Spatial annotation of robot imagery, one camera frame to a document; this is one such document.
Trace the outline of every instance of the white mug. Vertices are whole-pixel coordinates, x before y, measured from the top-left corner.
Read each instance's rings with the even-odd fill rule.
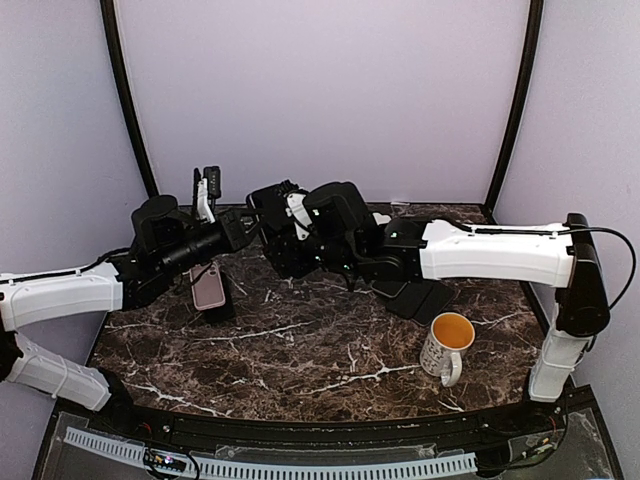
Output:
[[[442,385],[453,387],[462,373],[462,357],[476,338],[473,324],[457,313],[441,313],[431,323],[420,353],[420,365]]]

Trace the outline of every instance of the dark marble surface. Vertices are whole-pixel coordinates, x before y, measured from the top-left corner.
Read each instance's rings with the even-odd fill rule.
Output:
[[[483,223],[476,206],[381,206],[394,215]],[[208,325],[190,289],[146,309],[114,313],[91,365],[120,375],[139,405],[243,419],[385,420],[516,402],[543,340],[517,282],[456,279],[447,310],[467,316],[476,341],[459,383],[444,388],[419,366],[427,330],[385,311],[369,287],[315,272],[282,280],[258,243],[217,258],[237,316]]]

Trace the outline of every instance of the lavender wall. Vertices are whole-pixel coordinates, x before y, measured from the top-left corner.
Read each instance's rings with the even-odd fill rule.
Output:
[[[496,213],[501,223],[569,211],[640,249],[640,4],[547,2],[522,129]],[[617,239],[596,237],[610,298],[629,273]],[[550,312],[552,297],[536,289]],[[636,281],[578,368],[591,383],[627,478],[640,478],[640,317]]]
[[[0,3],[0,271],[82,265],[131,241],[144,199],[110,70],[99,2]],[[31,325],[84,362],[103,315]],[[53,406],[0,384],[0,477],[31,476]]]
[[[225,202],[291,178],[369,200],[481,202],[526,0],[117,2],[161,190],[223,167]]]

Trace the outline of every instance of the black metal frame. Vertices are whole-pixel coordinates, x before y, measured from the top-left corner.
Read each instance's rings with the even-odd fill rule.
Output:
[[[116,18],[113,0],[100,0],[100,8],[102,10],[102,22],[107,38],[107,47],[109,48],[111,68],[113,69],[113,78],[116,81],[116,88],[118,89],[118,96],[120,97],[120,107],[122,108],[124,121],[127,124],[131,147],[133,148],[138,170],[144,182],[147,195],[154,197],[159,194],[158,185],[151,170],[151,163],[149,162],[149,156],[144,146],[138,116],[136,115],[133,97],[131,96],[131,88],[129,87],[127,69],[124,64],[120,34],[118,32],[118,20]]]
[[[615,478],[622,479],[622,469],[602,413],[591,387],[570,388],[566,394],[569,411],[591,408]],[[126,435],[108,427],[98,416],[71,402],[58,400],[40,446],[32,480],[39,480],[60,413],[67,412],[89,419],[89,428],[109,434],[140,440],[150,446],[172,445],[176,449],[214,452],[220,446],[244,446],[293,450],[361,450],[433,444],[439,451],[463,448],[483,452],[504,448],[504,434],[483,428],[486,422],[509,416],[517,404],[494,407],[477,412],[453,413],[404,420],[356,423],[290,423],[235,420],[201,415],[176,414],[151,408],[135,407],[151,427]],[[544,431],[548,425],[527,433]]]
[[[533,72],[533,62],[538,46],[543,6],[544,0],[531,0],[529,5],[529,20],[527,21],[522,59],[520,60],[520,70],[518,71],[518,80],[516,81],[516,88],[513,93],[509,120],[507,121],[507,128],[504,132],[502,147],[500,147],[500,154],[498,155],[496,168],[493,172],[489,192],[484,201],[484,208],[489,214],[493,214],[496,204],[498,203],[500,191],[507,176],[509,162],[513,154],[513,147],[515,146],[516,137],[518,136],[518,130],[520,130],[520,121],[522,120],[522,113],[524,112],[524,106],[527,101],[531,73]]]

